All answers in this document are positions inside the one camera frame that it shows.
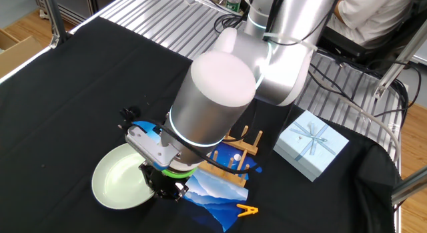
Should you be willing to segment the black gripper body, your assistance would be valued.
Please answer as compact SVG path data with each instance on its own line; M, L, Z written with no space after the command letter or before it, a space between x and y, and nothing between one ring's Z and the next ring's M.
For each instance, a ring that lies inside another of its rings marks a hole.
M153 181L155 183L155 190L153 190L154 193L159 197L173 197L172 185L176 180L182 179L171 178L163 175L162 172L155 169L155 172L153 173Z

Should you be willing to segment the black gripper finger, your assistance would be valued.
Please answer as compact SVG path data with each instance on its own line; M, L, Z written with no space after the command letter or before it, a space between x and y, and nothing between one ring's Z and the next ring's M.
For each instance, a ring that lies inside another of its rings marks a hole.
M149 164L142 163L139 166L143 177L145 179L146 184L152 189L155 190L155 183L153 181L153 173L155 172L155 168Z
M187 193L186 180L176 180L172 185L172 196L173 199L178 202Z

